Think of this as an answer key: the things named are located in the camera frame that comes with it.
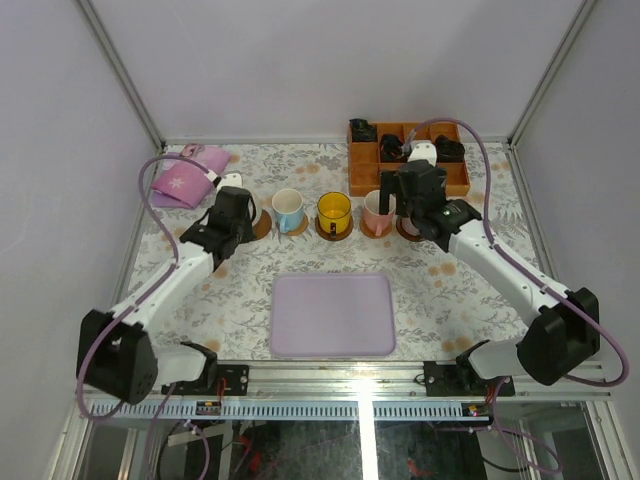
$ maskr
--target purple tray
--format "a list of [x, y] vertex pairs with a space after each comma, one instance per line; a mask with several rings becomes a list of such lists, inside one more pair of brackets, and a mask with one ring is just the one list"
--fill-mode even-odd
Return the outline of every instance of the purple tray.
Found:
[[284, 358], [384, 357], [393, 320], [382, 273], [288, 273], [273, 282], [269, 346]]

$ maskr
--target white wall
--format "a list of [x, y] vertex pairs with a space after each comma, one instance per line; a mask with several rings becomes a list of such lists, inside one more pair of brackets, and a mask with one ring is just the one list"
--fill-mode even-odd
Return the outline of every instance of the white wall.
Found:
[[[631, 377], [616, 391], [640, 462], [640, 3], [596, 7], [520, 148], [561, 278], [591, 288], [601, 322], [625, 347]], [[617, 374], [609, 348], [605, 358]]]
[[40, 479], [153, 153], [71, 1], [0, 2], [0, 477]]
[[94, 0], [161, 132], [344, 137], [354, 116], [515, 126], [581, 0]]

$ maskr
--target pink fabric pouch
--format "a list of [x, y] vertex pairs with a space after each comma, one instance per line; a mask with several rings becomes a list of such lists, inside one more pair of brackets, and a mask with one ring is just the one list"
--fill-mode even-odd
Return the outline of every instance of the pink fabric pouch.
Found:
[[[226, 150], [195, 143], [184, 147], [180, 156], [191, 158], [220, 176], [231, 159], [231, 154]], [[155, 207], [196, 208], [211, 191], [213, 184], [195, 165], [179, 160], [173, 162], [173, 166], [151, 185], [151, 203]]]

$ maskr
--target orange compartment box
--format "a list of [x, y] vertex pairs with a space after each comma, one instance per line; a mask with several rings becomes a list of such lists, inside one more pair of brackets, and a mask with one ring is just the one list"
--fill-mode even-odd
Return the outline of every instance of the orange compartment box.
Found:
[[[378, 141], [385, 133], [397, 135], [404, 142], [409, 132], [418, 123], [372, 123], [378, 129]], [[434, 123], [418, 131], [415, 140], [431, 140], [435, 143], [439, 135], [460, 141], [458, 127], [453, 123]], [[397, 170], [403, 163], [380, 162], [380, 150], [377, 142], [354, 142], [351, 127], [348, 131], [349, 142], [349, 193], [353, 197], [364, 197], [367, 193], [380, 188], [380, 172]], [[447, 171], [447, 195], [463, 197], [469, 193], [471, 183], [466, 161], [462, 163], [438, 163], [438, 167]]]

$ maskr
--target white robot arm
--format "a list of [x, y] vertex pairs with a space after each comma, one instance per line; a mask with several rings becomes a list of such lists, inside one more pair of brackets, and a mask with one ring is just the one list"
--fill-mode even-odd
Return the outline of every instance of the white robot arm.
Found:
[[255, 239], [255, 205], [249, 191], [221, 187], [207, 214], [181, 237], [178, 261], [168, 261], [142, 287], [109, 312], [89, 312], [82, 320], [77, 373], [97, 338], [114, 319], [122, 321], [91, 355], [84, 382], [130, 404], [154, 387], [178, 382], [207, 391], [217, 378], [217, 355], [191, 342], [152, 345], [153, 331], [167, 313], [228, 259], [241, 243]]
[[495, 232], [489, 230], [489, 235], [480, 213], [467, 202], [448, 200], [445, 187], [446, 172], [437, 168], [433, 145], [413, 142], [408, 162], [397, 172], [382, 174], [380, 213], [388, 212], [389, 195], [394, 194], [398, 215], [410, 218], [422, 237], [482, 275], [529, 328], [522, 338], [473, 346], [458, 357], [459, 370], [468, 381], [528, 374], [544, 385], [555, 383], [599, 350], [600, 335], [546, 290], [561, 292], [596, 321], [597, 298], [585, 288], [571, 292], [542, 274]]

